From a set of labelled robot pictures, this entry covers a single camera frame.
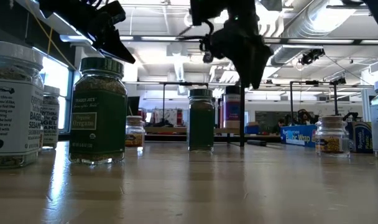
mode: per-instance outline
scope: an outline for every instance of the table surface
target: table surface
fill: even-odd
[[[0,170],[0,223],[378,223],[378,161],[312,149],[147,143],[125,163],[71,164],[68,143]]]

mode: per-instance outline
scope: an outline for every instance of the green label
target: green label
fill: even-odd
[[[189,146],[214,145],[215,111],[211,109],[189,110]]]
[[[124,152],[127,96],[104,90],[76,91],[72,107],[70,153]]]

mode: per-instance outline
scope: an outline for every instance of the air duct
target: air duct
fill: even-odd
[[[285,38],[321,38],[345,22],[356,10],[354,9],[327,9],[329,4],[342,4],[339,0],[314,0],[283,32]],[[271,45],[275,55],[270,63],[282,66],[292,61],[294,57],[306,49],[285,48],[282,45]]]

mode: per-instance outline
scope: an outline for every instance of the black lid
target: black lid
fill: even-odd
[[[238,94],[238,95],[240,95],[240,86],[227,86],[227,87],[225,87],[225,94]]]
[[[189,91],[189,98],[192,97],[213,97],[213,91],[209,89],[192,89]]]
[[[101,72],[113,73],[123,77],[122,63],[117,62],[111,58],[101,58],[101,57],[87,57],[81,60],[80,71],[82,73],[90,72],[93,70],[99,70]]]

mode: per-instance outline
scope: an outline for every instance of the cable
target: cable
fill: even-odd
[[[359,76],[353,74],[352,72],[348,71],[348,69],[342,67],[339,63],[337,63],[336,61],[334,61],[333,59],[331,59],[331,58],[330,58],[329,56],[327,56],[326,54],[325,54],[325,56],[326,56],[326,58],[330,59],[333,63],[335,63],[336,65],[338,65],[338,67],[342,68],[343,70],[345,70],[345,71],[348,72],[349,74],[351,74],[351,75],[353,75],[354,77],[356,77],[356,78],[358,78],[358,79],[364,81],[365,83],[371,85],[369,82],[365,81],[365,80],[362,79],[361,77],[359,77]]]
[[[78,72],[77,68],[69,62],[69,60],[67,60],[67,58],[65,57],[65,55],[59,50],[58,46],[53,42],[53,40],[51,39],[51,36],[48,35],[47,31],[44,29],[44,27],[42,26],[41,22],[39,21],[39,19],[35,16],[34,14],[34,11],[32,9],[32,7],[30,6],[30,2],[29,0],[25,0],[26,1],[26,5],[27,7],[29,8],[30,10],[30,13],[32,14],[32,16],[34,17],[34,19],[37,21],[38,25],[40,26],[40,28],[42,29],[42,31],[44,32],[44,34],[48,37],[49,41],[52,43],[52,45],[56,48],[56,50],[58,51],[58,53],[62,56],[62,58],[67,62],[67,64],[69,64],[69,66],[71,66],[76,72]]]
[[[48,49],[47,49],[47,55],[48,55],[48,56],[50,55],[50,50],[51,50],[52,31],[53,31],[53,28],[51,27],[50,38],[48,39]]]

